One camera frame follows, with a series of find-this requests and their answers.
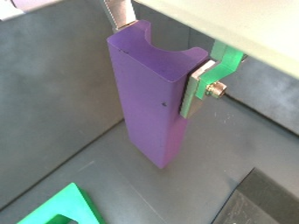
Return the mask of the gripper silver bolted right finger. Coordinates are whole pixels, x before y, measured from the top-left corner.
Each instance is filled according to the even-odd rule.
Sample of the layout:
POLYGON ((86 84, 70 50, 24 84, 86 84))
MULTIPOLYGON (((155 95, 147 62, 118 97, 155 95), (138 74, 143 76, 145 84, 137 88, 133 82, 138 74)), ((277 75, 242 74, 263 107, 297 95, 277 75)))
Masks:
POLYGON ((245 59, 245 53, 233 46, 214 42, 211 59, 191 73, 182 100, 181 115, 190 118, 199 109, 206 96, 219 99, 227 86, 221 80, 234 74, 245 59))

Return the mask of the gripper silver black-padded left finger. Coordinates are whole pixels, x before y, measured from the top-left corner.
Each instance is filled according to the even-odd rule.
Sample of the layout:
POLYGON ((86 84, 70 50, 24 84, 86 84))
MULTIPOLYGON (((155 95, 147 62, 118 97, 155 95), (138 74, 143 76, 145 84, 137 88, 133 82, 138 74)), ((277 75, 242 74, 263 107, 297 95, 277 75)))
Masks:
POLYGON ((119 32, 137 22, 137 14, 131 0, 102 0, 102 6, 113 26, 119 32))

